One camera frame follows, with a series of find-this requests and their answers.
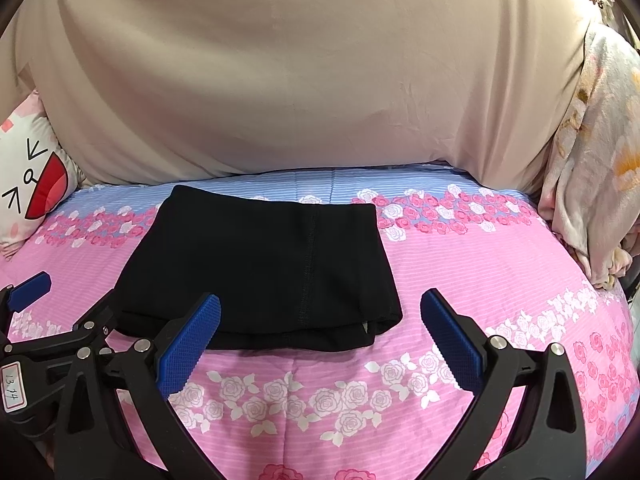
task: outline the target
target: blue rubber pad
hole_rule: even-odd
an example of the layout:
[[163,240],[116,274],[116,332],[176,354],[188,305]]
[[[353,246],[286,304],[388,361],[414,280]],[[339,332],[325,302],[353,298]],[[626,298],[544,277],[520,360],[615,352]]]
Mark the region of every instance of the blue rubber pad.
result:
[[22,312],[50,290],[51,278],[46,272],[41,272],[12,288],[6,305],[12,312]]
[[458,324],[450,306],[443,304],[431,289],[422,295],[420,315],[458,386],[477,395],[484,386],[482,356]]
[[184,388],[220,325],[220,314],[218,297],[207,296],[159,359],[156,385],[165,399]]

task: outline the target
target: mattress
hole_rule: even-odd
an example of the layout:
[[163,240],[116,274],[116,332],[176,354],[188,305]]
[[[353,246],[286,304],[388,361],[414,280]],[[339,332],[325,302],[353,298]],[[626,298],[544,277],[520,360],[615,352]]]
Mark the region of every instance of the mattress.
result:
[[[356,351],[207,351],[170,402],[230,480],[417,476],[471,400],[420,320],[419,300],[431,287],[487,335],[518,348],[543,350],[553,341],[567,348],[586,422],[588,471],[635,412],[640,388],[622,290],[594,290],[524,195],[482,188],[434,165],[189,185],[256,200],[375,204],[404,312],[398,326]],[[69,330],[114,285],[171,189],[95,186],[53,212],[11,262],[0,264],[0,286],[41,270],[53,282],[46,297],[14,316],[10,338]],[[231,212],[219,214],[234,221]],[[194,216],[194,230],[207,224]],[[113,334],[109,342],[121,350],[131,339]],[[498,456],[521,394],[514,390],[480,465]],[[120,399],[142,454],[161,465],[130,397],[121,392]]]

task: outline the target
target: large beige cushion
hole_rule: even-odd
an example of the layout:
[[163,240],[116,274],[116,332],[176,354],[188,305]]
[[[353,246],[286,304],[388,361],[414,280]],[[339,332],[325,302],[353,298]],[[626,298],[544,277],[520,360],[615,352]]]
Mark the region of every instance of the large beige cushion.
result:
[[529,189],[592,19],[589,0],[27,0],[12,70],[94,182],[442,158]]

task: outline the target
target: folded black fabric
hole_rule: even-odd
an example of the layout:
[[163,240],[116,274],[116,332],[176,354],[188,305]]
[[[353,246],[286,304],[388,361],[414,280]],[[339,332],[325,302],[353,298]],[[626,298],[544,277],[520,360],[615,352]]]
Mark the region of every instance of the folded black fabric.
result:
[[210,349],[351,350],[402,319],[373,205],[176,186],[115,286],[117,330],[153,338],[203,292],[222,304]]

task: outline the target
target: white label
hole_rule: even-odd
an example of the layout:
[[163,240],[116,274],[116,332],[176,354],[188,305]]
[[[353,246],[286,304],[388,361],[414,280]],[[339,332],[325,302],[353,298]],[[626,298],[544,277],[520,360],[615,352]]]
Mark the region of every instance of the white label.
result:
[[20,363],[15,362],[0,368],[2,375],[2,403],[7,413],[21,410],[27,406],[22,383],[22,369]]

